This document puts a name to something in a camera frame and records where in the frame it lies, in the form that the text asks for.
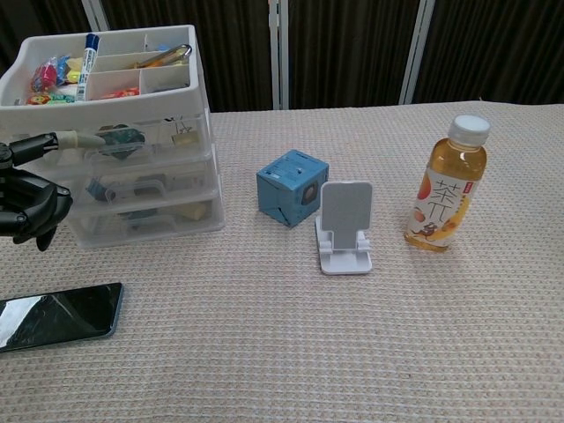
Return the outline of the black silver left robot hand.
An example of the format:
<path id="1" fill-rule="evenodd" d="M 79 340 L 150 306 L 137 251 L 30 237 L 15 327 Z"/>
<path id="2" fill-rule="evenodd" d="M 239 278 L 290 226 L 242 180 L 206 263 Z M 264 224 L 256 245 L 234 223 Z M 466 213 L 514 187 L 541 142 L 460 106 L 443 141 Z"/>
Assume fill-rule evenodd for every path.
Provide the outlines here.
<path id="1" fill-rule="evenodd" d="M 20 166 L 50 152 L 67 149 L 97 149 L 102 137 L 56 131 L 1 144 L 1 235 L 15 244 L 34 239 L 38 250 L 50 246 L 58 225 L 73 204 L 68 188 L 32 174 Z"/>

